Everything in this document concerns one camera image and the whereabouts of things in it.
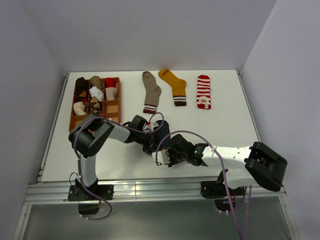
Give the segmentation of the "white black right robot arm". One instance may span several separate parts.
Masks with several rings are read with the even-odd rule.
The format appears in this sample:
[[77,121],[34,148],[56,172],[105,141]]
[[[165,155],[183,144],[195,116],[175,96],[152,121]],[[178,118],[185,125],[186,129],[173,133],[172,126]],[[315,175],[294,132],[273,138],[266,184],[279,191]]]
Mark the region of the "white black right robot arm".
[[225,169],[216,183],[222,195],[249,185],[278,192],[283,185],[288,161],[262,142],[245,147],[210,147],[207,143],[192,144],[182,135],[171,138],[168,146],[169,166],[187,162],[195,167]]

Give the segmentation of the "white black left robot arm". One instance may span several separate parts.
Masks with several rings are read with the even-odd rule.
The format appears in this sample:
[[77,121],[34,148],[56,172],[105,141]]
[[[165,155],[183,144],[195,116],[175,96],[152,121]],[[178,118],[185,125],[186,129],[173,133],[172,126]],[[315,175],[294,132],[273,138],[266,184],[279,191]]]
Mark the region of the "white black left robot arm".
[[77,181],[81,184],[79,194],[86,200],[96,197],[98,193],[96,155],[107,139],[114,139],[125,144],[138,143],[142,145],[143,152],[151,155],[159,145],[157,131],[164,123],[164,120],[161,120],[160,123],[155,122],[152,130],[144,130],[150,122],[139,115],[124,124],[97,113],[87,116],[68,136],[78,161]]

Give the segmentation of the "brown argyle sock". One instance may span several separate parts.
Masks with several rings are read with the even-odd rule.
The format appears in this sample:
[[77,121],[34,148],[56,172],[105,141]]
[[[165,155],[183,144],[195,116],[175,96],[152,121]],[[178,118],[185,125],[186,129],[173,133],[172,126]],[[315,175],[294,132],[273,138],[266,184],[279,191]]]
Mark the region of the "brown argyle sock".
[[96,97],[93,97],[89,102],[89,109],[91,113],[98,115],[102,114],[102,102],[98,101]]

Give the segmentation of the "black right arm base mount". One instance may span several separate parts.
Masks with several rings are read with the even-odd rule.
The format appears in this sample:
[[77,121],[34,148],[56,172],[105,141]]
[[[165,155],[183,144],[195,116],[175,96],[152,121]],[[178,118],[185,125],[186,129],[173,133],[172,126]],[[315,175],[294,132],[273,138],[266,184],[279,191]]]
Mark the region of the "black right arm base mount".
[[[200,183],[201,190],[200,195],[205,199],[213,199],[215,207],[219,212],[227,213],[231,211],[230,203],[228,200],[225,185],[220,181],[202,181]],[[247,187],[238,187],[236,189],[228,189],[230,194],[231,203],[236,209],[237,200],[236,197],[242,197],[239,205],[245,201],[245,195],[247,193]]]

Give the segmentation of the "navy blue sock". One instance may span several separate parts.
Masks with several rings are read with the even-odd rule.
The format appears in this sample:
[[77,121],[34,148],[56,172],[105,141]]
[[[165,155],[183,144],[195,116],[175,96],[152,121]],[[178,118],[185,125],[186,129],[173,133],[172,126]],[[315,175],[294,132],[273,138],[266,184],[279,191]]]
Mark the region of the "navy blue sock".
[[[153,123],[153,126],[154,126],[154,130],[158,129],[159,126],[161,125],[162,123],[162,120],[157,120],[156,122]],[[170,128],[169,128],[169,124],[167,121],[164,121],[162,127],[160,128],[160,130],[156,131],[155,134],[156,134],[156,137],[157,137],[157,142],[160,143],[163,138],[168,135],[170,133]],[[170,146],[170,140],[171,140],[171,137],[168,136],[164,141],[163,143],[160,145],[160,150],[162,149],[165,149],[165,148],[168,148]]]

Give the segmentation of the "wooden compartment tray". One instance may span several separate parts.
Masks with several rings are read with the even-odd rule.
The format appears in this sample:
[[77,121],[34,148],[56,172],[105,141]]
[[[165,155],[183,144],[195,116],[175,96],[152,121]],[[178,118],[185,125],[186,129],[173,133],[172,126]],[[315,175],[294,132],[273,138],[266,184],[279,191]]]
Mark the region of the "wooden compartment tray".
[[91,113],[121,122],[121,82],[119,77],[90,79],[79,77],[75,81],[69,121],[71,132]]

